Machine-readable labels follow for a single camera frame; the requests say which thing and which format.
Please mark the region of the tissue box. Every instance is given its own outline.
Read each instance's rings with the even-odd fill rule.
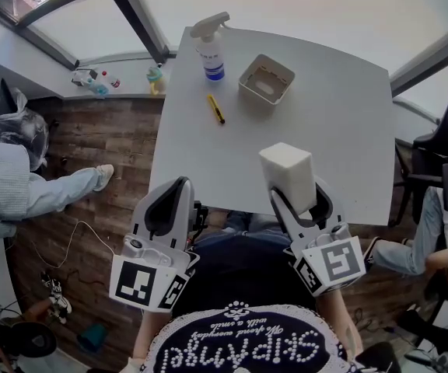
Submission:
[[[268,185],[278,188],[298,215],[317,204],[312,155],[282,142],[260,151]]]
[[[261,105],[277,106],[295,78],[286,66],[260,54],[240,76],[240,92]]]

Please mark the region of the small bottle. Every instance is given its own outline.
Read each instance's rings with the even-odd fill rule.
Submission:
[[[116,89],[119,85],[121,85],[121,81],[115,76],[108,75],[107,71],[102,71],[101,74],[107,78],[107,81],[112,85],[114,89]]]
[[[108,94],[108,88],[98,80],[88,78],[83,84],[97,96],[105,96]]]
[[[196,51],[203,60],[205,76],[213,82],[224,77],[224,61],[221,52],[221,35],[217,31],[225,21],[229,20],[227,12],[203,19],[196,23],[190,31],[191,37],[197,39]]]

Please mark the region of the white foam block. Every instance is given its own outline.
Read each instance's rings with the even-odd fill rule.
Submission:
[[[312,155],[279,142],[259,152],[268,185],[277,187],[298,215],[317,204]]]

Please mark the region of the white table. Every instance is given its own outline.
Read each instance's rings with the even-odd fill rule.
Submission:
[[[258,152],[282,141],[313,154],[314,172],[337,191],[347,222],[388,222],[394,124],[385,69],[304,40],[221,30],[226,76],[212,83],[189,29],[163,106],[150,190],[187,176],[204,205],[273,214]],[[238,93],[238,78],[260,53],[296,73],[271,113]],[[222,108],[223,126],[209,93]]]

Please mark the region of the blue jeans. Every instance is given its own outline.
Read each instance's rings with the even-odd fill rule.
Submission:
[[[379,240],[373,250],[374,263],[407,275],[425,272],[426,257],[435,252],[443,230],[443,212],[435,188],[428,188],[412,247]]]
[[[236,235],[244,235],[260,242],[271,242],[285,248],[292,242],[288,235],[281,230],[275,216],[231,211],[224,229],[202,236],[197,242],[196,248],[200,249],[217,242],[225,242]]]
[[[29,177],[29,203],[24,218],[62,211],[67,204],[74,203],[95,190],[102,177],[98,169],[88,168],[76,171],[70,176],[46,181],[31,173]]]

